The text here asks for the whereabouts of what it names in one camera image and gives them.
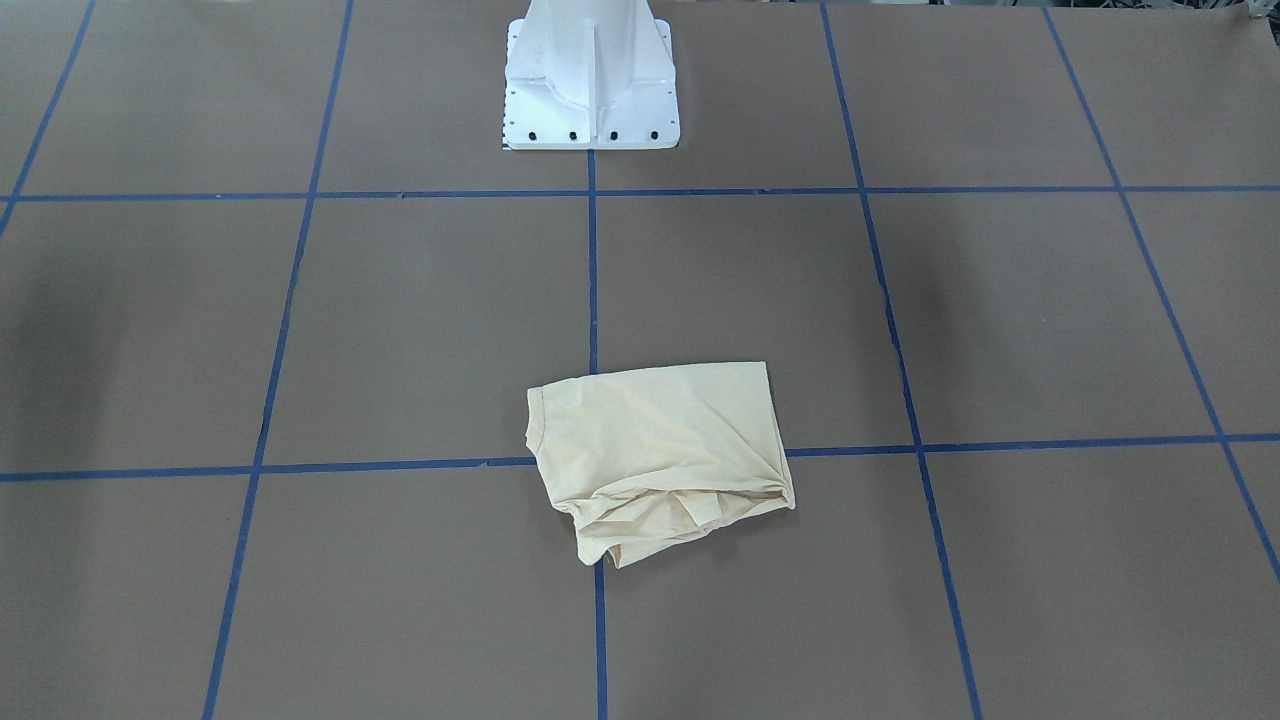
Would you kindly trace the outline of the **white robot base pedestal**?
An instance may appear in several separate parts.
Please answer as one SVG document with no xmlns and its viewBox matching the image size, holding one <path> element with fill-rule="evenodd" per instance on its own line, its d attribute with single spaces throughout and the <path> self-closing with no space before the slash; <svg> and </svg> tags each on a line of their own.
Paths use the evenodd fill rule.
<svg viewBox="0 0 1280 720">
<path fill-rule="evenodd" d="M 646 151 L 681 138 L 669 24 L 648 1 L 532 1 L 506 31 L 502 145 Z"/>
</svg>

